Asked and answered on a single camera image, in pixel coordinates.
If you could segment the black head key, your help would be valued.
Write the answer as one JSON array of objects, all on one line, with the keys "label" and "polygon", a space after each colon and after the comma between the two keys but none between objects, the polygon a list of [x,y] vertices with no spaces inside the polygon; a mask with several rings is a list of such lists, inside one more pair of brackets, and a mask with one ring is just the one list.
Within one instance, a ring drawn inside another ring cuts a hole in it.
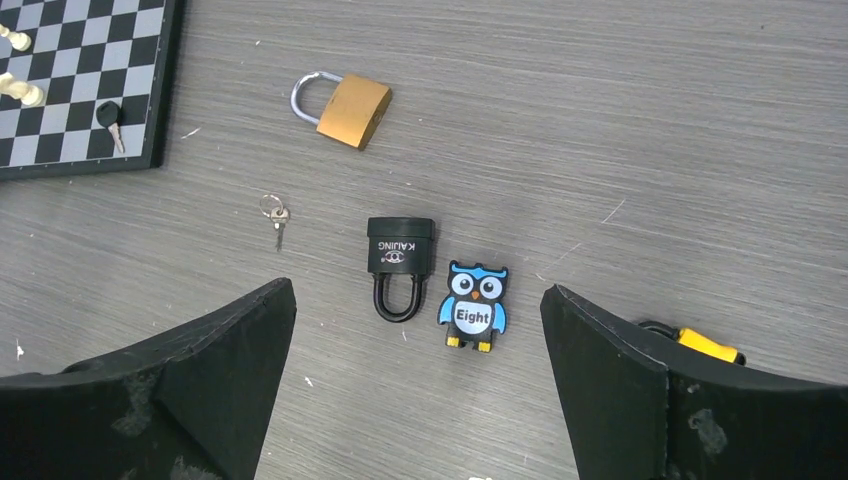
[{"label": "black head key", "polygon": [[123,154],[125,147],[120,133],[120,117],[121,108],[112,100],[101,103],[95,110],[97,122],[109,132],[118,152]]}]

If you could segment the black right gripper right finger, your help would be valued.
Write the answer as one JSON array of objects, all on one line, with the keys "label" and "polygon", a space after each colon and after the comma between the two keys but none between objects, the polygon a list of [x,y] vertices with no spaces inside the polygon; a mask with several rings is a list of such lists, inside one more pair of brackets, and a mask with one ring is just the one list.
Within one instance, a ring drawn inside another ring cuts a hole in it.
[{"label": "black right gripper right finger", "polygon": [[843,479],[847,389],[727,362],[555,285],[540,313],[583,479]]}]

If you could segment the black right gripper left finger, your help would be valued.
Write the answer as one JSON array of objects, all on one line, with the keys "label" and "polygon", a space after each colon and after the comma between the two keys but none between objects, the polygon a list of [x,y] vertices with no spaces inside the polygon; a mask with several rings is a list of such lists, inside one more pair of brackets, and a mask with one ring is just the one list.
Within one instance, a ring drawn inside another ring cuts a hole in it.
[{"label": "black right gripper left finger", "polygon": [[54,374],[1,381],[5,479],[251,479],[296,317],[275,279]]}]

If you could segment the black Kaijing padlock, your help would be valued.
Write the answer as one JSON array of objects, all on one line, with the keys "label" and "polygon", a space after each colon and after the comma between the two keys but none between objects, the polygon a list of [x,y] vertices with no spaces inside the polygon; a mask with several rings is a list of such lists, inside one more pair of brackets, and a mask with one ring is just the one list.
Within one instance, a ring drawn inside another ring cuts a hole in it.
[{"label": "black Kaijing padlock", "polygon": [[[368,265],[373,277],[373,305],[377,314],[390,323],[403,323],[419,311],[424,286],[432,271],[436,223],[421,217],[371,217],[367,222]],[[386,287],[392,275],[409,275],[410,301],[401,312],[385,304]]]}]

